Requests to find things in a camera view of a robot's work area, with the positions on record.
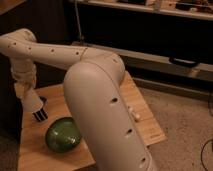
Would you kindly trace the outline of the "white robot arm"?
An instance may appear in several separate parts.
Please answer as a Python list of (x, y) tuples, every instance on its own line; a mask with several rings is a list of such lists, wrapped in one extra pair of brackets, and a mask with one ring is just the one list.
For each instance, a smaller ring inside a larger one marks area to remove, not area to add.
[(37, 62), (64, 69), (67, 106), (99, 171), (157, 171), (121, 95), (125, 66), (112, 51), (42, 44), (28, 29), (0, 36), (0, 53), (8, 57), (15, 80), (24, 87), (25, 110), (41, 111), (35, 92)]

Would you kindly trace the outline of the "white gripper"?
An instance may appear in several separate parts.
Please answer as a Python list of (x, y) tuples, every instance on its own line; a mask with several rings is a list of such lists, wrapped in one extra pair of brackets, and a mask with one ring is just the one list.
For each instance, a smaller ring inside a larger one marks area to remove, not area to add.
[(27, 65), (21, 67), (11, 67), (12, 78), (16, 81), (14, 84), (16, 96), (19, 99), (24, 97), (24, 94), (36, 86), (36, 66)]

